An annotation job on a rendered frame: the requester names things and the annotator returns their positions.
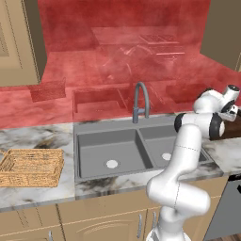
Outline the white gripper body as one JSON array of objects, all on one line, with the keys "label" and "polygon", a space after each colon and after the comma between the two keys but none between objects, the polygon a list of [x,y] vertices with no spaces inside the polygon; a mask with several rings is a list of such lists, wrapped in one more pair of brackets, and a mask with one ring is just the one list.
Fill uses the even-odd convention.
[{"label": "white gripper body", "polygon": [[239,113],[239,107],[233,104],[229,110],[224,113],[219,113],[219,116],[225,121],[235,121]]}]

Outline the grey arched faucet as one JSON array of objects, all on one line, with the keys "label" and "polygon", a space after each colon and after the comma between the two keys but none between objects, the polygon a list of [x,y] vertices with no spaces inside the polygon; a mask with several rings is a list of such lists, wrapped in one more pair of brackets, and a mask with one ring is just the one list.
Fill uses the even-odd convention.
[{"label": "grey arched faucet", "polygon": [[[143,108],[138,107],[138,96],[139,89],[142,88],[145,106]],[[150,114],[150,101],[149,101],[149,93],[144,83],[138,82],[135,88],[134,95],[134,106],[133,106],[133,123],[138,123],[138,115],[144,114],[145,118],[149,118]]]}]

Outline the grey double sink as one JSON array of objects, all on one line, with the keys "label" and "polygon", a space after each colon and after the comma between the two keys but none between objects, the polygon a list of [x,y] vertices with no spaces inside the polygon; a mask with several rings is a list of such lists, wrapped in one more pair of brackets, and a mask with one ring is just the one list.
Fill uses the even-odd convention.
[{"label": "grey double sink", "polygon": [[173,116],[76,123],[73,126],[77,182],[165,168],[176,138]]}]

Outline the beige panel under sink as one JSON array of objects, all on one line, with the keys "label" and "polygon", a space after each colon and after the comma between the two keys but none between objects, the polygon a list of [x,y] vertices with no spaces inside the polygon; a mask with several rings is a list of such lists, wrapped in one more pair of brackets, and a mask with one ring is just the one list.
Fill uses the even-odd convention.
[{"label": "beige panel under sink", "polygon": [[108,195],[78,201],[63,202],[58,205],[63,224],[107,217],[154,207],[144,189],[115,195]]}]

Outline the wicker basket tray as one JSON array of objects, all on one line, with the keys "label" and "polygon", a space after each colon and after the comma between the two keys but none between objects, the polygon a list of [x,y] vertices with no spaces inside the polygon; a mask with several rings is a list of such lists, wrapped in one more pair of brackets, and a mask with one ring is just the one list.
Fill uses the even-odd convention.
[{"label": "wicker basket tray", "polygon": [[0,187],[57,187],[64,166],[61,149],[0,150]]}]

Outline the dark brown wooden block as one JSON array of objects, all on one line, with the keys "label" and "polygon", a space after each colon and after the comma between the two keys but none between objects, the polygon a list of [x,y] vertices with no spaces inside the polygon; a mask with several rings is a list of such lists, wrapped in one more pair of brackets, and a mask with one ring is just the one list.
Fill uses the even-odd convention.
[{"label": "dark brown wooden block", "polygon": [[225,130],[221,137],[215,137],[215,140],[241,137],[241,109],[237,110],[236,115],[221,113],[220,117],[224,121]]}]

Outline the grey dishwasher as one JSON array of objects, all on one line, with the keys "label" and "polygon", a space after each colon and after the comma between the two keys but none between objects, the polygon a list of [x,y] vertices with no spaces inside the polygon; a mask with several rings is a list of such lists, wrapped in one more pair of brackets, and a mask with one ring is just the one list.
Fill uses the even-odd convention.
[{"label": "grey dishwasher", "polygon": [[241,174],[231,175],[204,241],[241,233]]}]

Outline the beige cupboard door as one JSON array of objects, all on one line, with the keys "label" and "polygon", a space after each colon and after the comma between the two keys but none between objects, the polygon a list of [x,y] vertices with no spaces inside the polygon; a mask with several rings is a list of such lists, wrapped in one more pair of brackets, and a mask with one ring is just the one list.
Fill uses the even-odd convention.
[{"label": "beige cupboard door", "polygon": [[49,231],[53,241],[65,241],[60,226],[28,230],[0,235],[0,241],[49,241]]},{"label": "beige cupboard door", "polygon": [[[137,238],[138,214],[142,215],[141,236]],[[146,209],[75,221],[63,225],[66,241],[142,241]]]},{"label": "beige cupboard door", "polygon": [[146,222],[145,222],[145,232],[144,232],[144,239],[143,241],[146,241],[146,238],[150,231],[152,230],[152,224],[153,224],[153,212],[156,212],[156,223],[159,218],[159,213],[160,213],[160,207],[153,207],[149,208],[147,210],[147,217],[146,217]]}]

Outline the beige drawer front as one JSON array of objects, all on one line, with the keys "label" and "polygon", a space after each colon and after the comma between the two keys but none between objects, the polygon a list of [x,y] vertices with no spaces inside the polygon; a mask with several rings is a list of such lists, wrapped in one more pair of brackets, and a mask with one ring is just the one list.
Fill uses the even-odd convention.
[{"label": "beige drawer front", "polygon": [[59,218],[54,204],[0,212],[0,234],[47,228],[58,224]]}]

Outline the beige wall cupboard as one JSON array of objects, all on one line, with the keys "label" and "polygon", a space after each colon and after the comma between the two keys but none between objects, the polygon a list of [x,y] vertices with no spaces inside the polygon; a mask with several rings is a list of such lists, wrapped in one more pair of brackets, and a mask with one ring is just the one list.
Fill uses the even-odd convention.
[{"label": "beige wall cupboard", "polygon": [[241,0],[211,0],[200,53],[241,72]]},{"label": "beige wall cupboard", "polygon": [[0,0],[0,87],[39,84],[46,63],[38,0]]}]

